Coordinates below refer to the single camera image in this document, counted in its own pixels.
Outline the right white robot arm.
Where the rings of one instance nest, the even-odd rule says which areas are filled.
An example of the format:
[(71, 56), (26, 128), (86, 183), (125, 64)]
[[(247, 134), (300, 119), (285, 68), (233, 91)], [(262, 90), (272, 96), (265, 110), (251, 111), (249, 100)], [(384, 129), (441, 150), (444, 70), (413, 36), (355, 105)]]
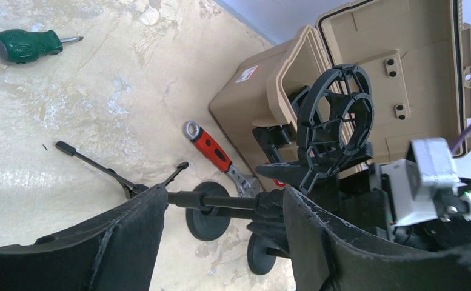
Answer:
[(386, 241), (437, 252), (471, 243), (471, 221), (460, 213), (438, 218), (433, 201), (414, 201), (414, 162), (400, 159), (340, 179), (335, 213)]

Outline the round base shock mount stand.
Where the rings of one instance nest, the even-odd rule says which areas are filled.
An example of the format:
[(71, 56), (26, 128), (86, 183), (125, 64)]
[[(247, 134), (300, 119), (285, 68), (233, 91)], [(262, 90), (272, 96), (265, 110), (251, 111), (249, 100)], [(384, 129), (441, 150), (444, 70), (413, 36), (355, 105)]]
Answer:
[(247, 225), (251, 236), (247, 246), (247, 264), (255, 275), (269, 273), (276, 258), (290, 259), (286, 228), (278, 222), (251, 222)]

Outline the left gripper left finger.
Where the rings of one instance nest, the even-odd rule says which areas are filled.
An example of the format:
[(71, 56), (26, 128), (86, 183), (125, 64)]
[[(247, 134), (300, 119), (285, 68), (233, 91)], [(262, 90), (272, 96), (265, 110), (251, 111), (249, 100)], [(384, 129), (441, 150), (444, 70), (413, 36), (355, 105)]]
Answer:
[(167, 198), (157, 184), (31, 245), (0, 247), (0, 290), (148, 290)]

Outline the round base clip stand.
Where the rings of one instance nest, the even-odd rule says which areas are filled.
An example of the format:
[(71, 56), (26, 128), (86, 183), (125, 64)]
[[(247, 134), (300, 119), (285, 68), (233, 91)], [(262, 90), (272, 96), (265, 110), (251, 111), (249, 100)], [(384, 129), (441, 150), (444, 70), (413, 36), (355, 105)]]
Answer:
[(230, 196), (224, 186), (207, 181), (196, 186), (184, 206), (187, 227), (201, 241), (213, 241), (227, 230), (231, 219), (246, 219), (254, 235), (270, 241), (286, 241), (284, 225), (284, 194), (286, 186), (270, 192), (259, 192), (253, 197)]

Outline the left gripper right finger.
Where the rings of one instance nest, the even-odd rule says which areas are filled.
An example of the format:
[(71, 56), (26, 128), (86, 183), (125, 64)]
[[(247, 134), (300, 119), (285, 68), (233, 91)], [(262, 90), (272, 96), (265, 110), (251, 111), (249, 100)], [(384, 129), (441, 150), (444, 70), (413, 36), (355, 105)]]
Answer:
[(292, 187), (283, 201), (298, 290), (471, 290), (471, 244), (418, 250), (372, 235)]

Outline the black tripod mic stand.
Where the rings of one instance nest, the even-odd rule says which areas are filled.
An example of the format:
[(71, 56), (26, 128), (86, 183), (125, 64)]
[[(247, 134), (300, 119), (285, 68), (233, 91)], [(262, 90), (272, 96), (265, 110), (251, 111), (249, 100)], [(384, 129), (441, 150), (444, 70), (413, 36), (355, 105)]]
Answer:
[[(338, 173), (373, 156), (368, 140), (374, 117), (371, 91), (369, 77), (360, 66), (338, 65), (325, 71), (310, 88), (298, 113), (298, 160), (258, 166), (257, 172), (296, 187), (336, 214)], [(112, 169), (104, 172), (120, 182), (129, 200), (149, 189)], [(193, 191), (167, 193), (167, 207), (184, 208)]]

